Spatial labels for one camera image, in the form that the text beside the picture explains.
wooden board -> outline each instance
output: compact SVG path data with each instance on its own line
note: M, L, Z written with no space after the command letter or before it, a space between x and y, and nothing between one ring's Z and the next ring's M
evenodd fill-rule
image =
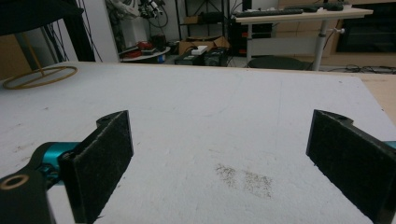
M0 80L31 71L15 35L0 36Z

dark stain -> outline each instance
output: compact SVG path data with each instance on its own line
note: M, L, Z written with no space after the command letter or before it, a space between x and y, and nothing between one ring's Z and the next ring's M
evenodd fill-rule
M237 171L233 167L223 164L216 166L216 173L229 188L241 189L260 198L271 198L273 179L268 176L250 171Z
M267 176L245 171L244 189L258 197L271 198L271 183L272 179Z
M236 188L235 185L235 169L232 167L225 167L222 164L218 164L217 168L216 168L216 172L218 174L218 176L220 177L220 179L230 188Z

cardboard box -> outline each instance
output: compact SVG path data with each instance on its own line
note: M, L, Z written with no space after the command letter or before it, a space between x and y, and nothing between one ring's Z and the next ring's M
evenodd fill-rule
M200 21L200 16L189 16L184 18L184 24L198 24Z
M207 46L206 51L213 48L226 48L230 47L230 43L224 36L191 36L178 43L178 54L182 55L190 49L198 46Z

keyboard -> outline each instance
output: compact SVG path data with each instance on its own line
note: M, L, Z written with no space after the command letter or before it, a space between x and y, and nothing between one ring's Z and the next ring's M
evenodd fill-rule
M262 17L262 16L280 16L280 15L292 15L292 14L302 14L304 11L302 9L283 9L283 10L266 10L266 11L245 11L238 12L235 14L236 18L244 17Z
M344 5L349 5L347 1L345 2L330 2L330 3L314 3L314 4L309 4L309 5L296 5L296 6L288 6L285 7L284 9L304 9L304 8L320 8L323 7L323 9L328 9L332 7L343 7Z

white table surface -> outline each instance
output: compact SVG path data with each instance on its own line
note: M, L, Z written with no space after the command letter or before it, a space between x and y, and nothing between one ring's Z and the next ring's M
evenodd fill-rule
M372 223L305 155L313 109L396 139L360 79L66 64L78 73L0 90L0 176L21 169L42 143L81 141L97 119L128 109L134 156L95 223ZM63 187L49 200L58 223L73 223Z
M318 12L303 12L302 14L235 18L235 21L241 22L241 24L263 24L287 21L323 21L362 18L365 15L370 14L373 14L373 11L370 9L349 8L342 11L321 10Z

